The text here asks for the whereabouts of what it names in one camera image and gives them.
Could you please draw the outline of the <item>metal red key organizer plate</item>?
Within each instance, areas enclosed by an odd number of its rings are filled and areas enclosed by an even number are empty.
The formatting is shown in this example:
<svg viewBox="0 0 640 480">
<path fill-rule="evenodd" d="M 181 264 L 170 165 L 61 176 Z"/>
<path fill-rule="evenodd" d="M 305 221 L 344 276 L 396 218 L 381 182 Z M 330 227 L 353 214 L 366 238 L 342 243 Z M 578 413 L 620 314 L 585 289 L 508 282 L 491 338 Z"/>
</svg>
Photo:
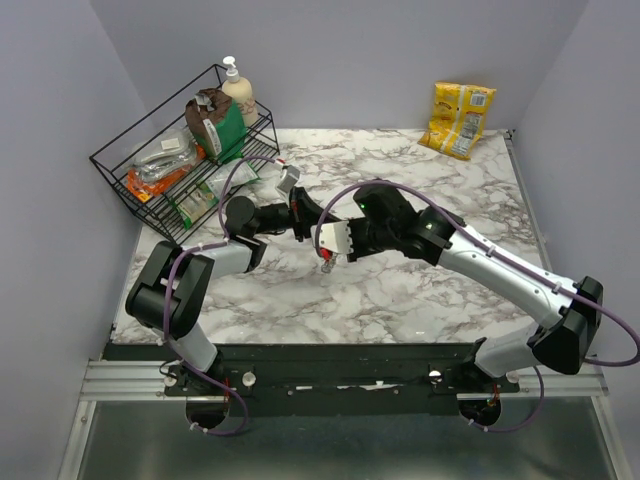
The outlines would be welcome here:
<svg viewBox="0 0 640 480">
<path fill-rule="evenodd" d="M 331 273 L 336 265 L 339 254 L 331 250 L 322 248 L 320 250 L 320 256 L 323 260 L 323 263 L 321 265 L 321 272 L 325 274 Z"/>
</svg>

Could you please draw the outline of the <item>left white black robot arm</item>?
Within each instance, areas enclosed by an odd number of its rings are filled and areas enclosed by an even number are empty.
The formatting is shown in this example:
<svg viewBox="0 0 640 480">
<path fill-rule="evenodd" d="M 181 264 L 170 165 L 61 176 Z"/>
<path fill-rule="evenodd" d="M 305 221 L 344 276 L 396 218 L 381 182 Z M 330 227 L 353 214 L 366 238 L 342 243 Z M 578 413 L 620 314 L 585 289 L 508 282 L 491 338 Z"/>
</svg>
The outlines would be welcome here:
<svg viewBox="0 0 640 480">
<path fill-rule="evenodd" d="M 222 380 L 215 365 L 218 350 L 198 323 L 210 281 L 253 271 L 266 251 L 258 234 L 291 230 L 297 240 L 309 239 L 322 208 L 304 188 L 295 187 L 285 202 L 262 207 L 235 196 L 225 213 L 229 240 L 191 248 L 159 242 L 125 301 L 128 315 L 155 330 L 189 364 L 187 382 L 201 395 L 214 393 Z"/>
</svg>

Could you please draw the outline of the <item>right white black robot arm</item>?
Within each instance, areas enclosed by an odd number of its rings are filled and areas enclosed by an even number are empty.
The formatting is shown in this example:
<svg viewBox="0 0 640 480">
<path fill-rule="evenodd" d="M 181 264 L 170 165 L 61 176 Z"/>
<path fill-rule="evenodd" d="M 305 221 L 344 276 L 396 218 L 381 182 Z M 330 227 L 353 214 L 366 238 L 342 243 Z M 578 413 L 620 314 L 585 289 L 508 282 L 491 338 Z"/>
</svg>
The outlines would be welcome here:
<svg viewBox="0 0 640 480">
<path fill-rule="evenodd" d="M 500 337 L 481 338 L 460 367 L 460 379 L 480 392 L 510 371 L 546 366 L 579 372 L 597 332 L 603 285 L 541 269 L 492 244 L 447 210 L 415 210 L 399 190 L 366 185 L 353 196 L 363 216 L 351 227 L 352 260 L 386 250 L 464 275 L 507 299 L 531 325 Z"/>
</svg>

